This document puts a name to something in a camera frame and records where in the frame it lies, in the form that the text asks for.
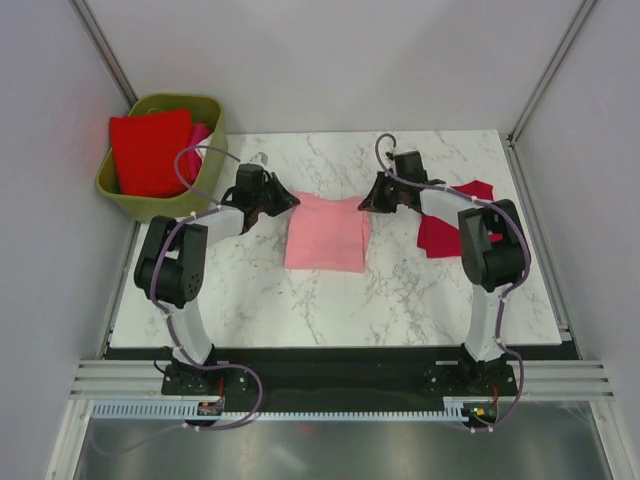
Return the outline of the light pink t shirt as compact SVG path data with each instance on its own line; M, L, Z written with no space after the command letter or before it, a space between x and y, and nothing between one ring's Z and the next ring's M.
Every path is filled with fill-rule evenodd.
M365 271L371 235L361 197L328 200L297 192L290 218L284 267L289 270Z

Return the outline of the crimson t shirt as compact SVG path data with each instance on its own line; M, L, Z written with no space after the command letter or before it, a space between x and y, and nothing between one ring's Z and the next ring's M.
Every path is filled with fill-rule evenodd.
M454 186L454 189L483 200L494 199L493 186L480 180ZM417 247L423 249L430 259L459 257L461 246L458 227L437 217L422 215L417 235Z

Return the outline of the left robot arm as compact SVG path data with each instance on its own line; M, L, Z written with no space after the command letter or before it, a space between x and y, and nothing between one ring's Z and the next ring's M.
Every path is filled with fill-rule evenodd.
M276 217L300 204L276 174L242 164L219 204L181 220L159 215L150 221L134 283L165 315L173 362L187 366L185 382L196 392L211 392L220 378L198 303L208 247L247 233L262 214Z

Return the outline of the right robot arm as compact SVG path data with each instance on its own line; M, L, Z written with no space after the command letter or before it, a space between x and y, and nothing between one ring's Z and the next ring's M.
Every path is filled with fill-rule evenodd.
M516 206L509 199L482 200L429 179L417 151L385 156L390 163L377 156L382 170L358 209L389 214L404 205L456 228L462 267L473 285L471 321L463 342L472 360L458 368L457 377L465 391L481 393L494 381L488 362L506 353L501 340L505 297L530 270L531 254Z

